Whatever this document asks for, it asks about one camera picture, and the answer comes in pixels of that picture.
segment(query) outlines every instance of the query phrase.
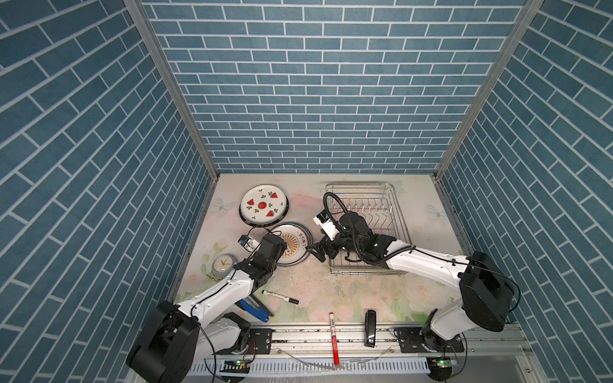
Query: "blue tile wallpaper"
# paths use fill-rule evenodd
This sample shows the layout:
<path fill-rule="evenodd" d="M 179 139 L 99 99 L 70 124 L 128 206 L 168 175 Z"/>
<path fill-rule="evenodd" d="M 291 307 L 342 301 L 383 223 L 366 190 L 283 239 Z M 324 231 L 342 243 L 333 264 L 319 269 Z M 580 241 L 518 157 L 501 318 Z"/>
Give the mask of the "blue tile wallpaper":
<path fill-rule="evenodd" d="M 544 1 L 443 176 L 552 382 L 613 376 L 612 4 Z"/>
<path fill-rule="evenodd" d="M 221 172 L 431 173 L 524 0 L 144 3 Z"/>
<path fill-rule="evenodd" d="M 122 0 L 0 2 L 0 382 L 121 382 L 207 173 Z"/>

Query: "metal wire rack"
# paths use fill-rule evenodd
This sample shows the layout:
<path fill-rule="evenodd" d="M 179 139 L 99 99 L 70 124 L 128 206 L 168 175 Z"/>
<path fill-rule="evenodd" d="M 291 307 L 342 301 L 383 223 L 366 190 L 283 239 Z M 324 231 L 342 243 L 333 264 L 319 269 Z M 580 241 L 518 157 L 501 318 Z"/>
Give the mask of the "metal wire rack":
<path fill-rule="evenodd" d="M 406 243 L 411 243 L 402 211 L 396 198 L 394 186 L 389 183 L 330 183 L 326 185 L 327 192 L 333 192 L 343 201 L 348 210 L 355 211 L 366 219 L 368 227 L 375 234 L 385 234 Z M 330 212 L 342 213 L 338 202 L 328 198 Z M 346 253 L 339 253 L 336 258 L 329 259 L 328 264 L 332 274 L 341 275 L 400 275 L 404 271 L 390 270 L 383 266 L 368 265 L 364 262 L 353 263 L 345 260 Z M 349 259 L 357 260 L 357 254 L 349 253 Z"/>

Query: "white cable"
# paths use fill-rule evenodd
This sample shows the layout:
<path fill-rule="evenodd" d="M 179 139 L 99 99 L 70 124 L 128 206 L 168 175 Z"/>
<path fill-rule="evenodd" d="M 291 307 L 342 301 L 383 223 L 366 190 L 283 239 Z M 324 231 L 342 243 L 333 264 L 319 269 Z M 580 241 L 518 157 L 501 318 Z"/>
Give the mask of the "white cable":
<path fill-rule="evenodd" d="M 346 368 L 349 364 L 352 363 L 358 363 L 358 364 L 363 364 L 363 363 L 368 363 L 368 362 L 373 362 L 379 358 L 381 358 L 383 355 L 387 354 L 392 348 L 388 347 L 385 351 L 383 351 L 382 353 L 380 353 L 377 357 L 373 357 L 373 358 L 368 358 L 368 359 L 364 359 L 364 358 L 357 358 L 357 359 L 348 359 L 345 360 L 344 363 L 341 364 L 340 368 Z M 311 363 L 311 362 L 305 362 L 304 360 L 298 359 L 297 357 L 293 356 L 292 354 L 288 353 L 285 350 L 281 350 L 278 349 L 279 351 L 281 351 L 282 353 L 286 354 L 288 357 L 296 360 L 297 362 L 306 365 L 306 366 L 313 366 L 313 367 L 317 367 L 317 368 L 323 368 L 325 370 L 337 370 L 338 368 L 334 368 L 334 367 L 330 367 L 330 366 L 326 366 L 326 365 L 320 365 L 318 363 Z"/>

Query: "floral tabletop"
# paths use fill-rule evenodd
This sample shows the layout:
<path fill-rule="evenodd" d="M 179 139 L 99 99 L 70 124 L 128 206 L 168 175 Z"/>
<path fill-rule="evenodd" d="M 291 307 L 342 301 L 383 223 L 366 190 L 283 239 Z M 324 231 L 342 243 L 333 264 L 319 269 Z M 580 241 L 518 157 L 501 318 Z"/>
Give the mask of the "floral tabletop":
<path fill-rule="evenodd" d="M 249 189 L 260 184 L 281 188 L 289 199 L 284 221 L 306 226 L 319 241 L 323 234 L 313 222 L 322 210 L 326 184 L 338 181 L 385 181 L 394 185 L 398 202 L 414 245 L 448 254 L 461 254 L 454 231 L 428 175 L 245 175 L 223 174 L 213 194 L 200 234 L 175 302 L 198 294 L 215 284 L 209 278 L 213 259 L 225 253 L 242 260 L 249 253 L 238 238 L 251 228 L 238 215 L 238 204 Z M 255 228 L 260 239 L 266 231 Z M 262 295 L 263 289 L 298 299 L 294 305 Z M 327 322 L 333 311 L 338 322 L 361 322 L 366 310 L 377 312 L 381 322 L 424 322 L 428 313 L 459 298 L 459 294 L 431 279 L 405 275 L 333 275 L 327 263 L 313 256 L 298 266 L 278 267 L 268 283 L 255 295 L 275 314 L 270 322 Z M 231 305 L 243 318 L 256 318 Z"/>

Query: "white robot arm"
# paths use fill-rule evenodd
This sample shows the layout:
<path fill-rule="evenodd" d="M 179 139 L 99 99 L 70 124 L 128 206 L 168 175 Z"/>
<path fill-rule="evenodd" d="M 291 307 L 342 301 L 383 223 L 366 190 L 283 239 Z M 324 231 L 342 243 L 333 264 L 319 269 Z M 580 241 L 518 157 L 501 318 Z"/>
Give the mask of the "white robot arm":
<path fill-rule="evenodd" d="M 234 313 L 211 322 L 263 286 L 286 249 L 281 237 L 267 234 L 253 257 L 236 264 L 232 273 L 210 289 L 178 305 L 160 303 L 128 353 L 128 366 L 149 383 L 180 382 L 194 359 L 223 349 L 244 349 L 249 322 Z"/>
<path fill-rule="evenodd" d="M 335 199 L 343 210 L 338 221 L 328 209 L 328 198 Z M 442 351 L 448 340 L 477 326 L 495 332 L 504 328 L 514 282 L 502 274 L 487 254 L 474 252 L 470 257 L 442 254 L 375 234 L 359 213 L 348 211 L 342 200 L 330 192 L 324 194 L 324 210 L 313 221 L 325 234 L 310 248 L 321 262 L 326 256 L 333 259 L 341 250 L 353 250 L 369 265 L 409 271 L 460 292 L 461 299 L 430 313 L 421 330 L 426 348 Z"/>

